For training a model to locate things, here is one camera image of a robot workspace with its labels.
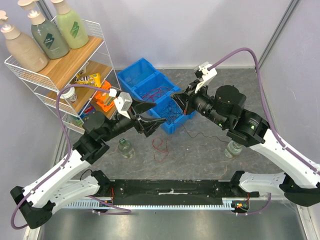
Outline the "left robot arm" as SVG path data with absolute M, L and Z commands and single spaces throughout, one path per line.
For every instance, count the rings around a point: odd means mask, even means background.
M 106 196 L 111 181 L 101 170 L 93 171 L 72 185 L 65 186 L 65 183 L 101 158 L 110 148 L 107 142 L 127 130 L 135 128 L 146 137 L 152 135 L 166 119 L 147 118 L 141 114 L 155 106 L 154 102 L 135 99 L 128 109 L 129 116 L 117 113 L 115 119 L 108 119 L 100 111 L 90 114 L 83 124 L 84 134 L 76 143 L 68 145 L 67 155 L 60 162 L 32 184 L 15 186 L 10 191 L 16 203 L 13 212 L 20 212 L 26 226 L 36 229 L 74 201 L 89 196 Z

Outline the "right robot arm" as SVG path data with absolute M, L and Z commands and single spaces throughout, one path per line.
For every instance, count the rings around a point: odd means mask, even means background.
M 289 201 L 310 207 L 320 202 L 320 176 L 317 164 L 307 160 L 299 161 L 303 155 L 289 149 L 289 144 L 280 142 L 273 134 L 270 124 L 260 115 L 244 108 L 246 96 L 232 85 L 219 87 L 214 96 L 207 94 L 208 87 L 196 90 L 192 82 L 184 91 L 174 92 L 170 97 L 185 115 L 194 111 L 227 130 L 232 141 L 250 148 L 268 158 L 281 168 L 281 173 L 253 174 L 237 171 L 229 184 L 229 191 L 235 197 L 244 193 L 270 193 L 284 196 Z

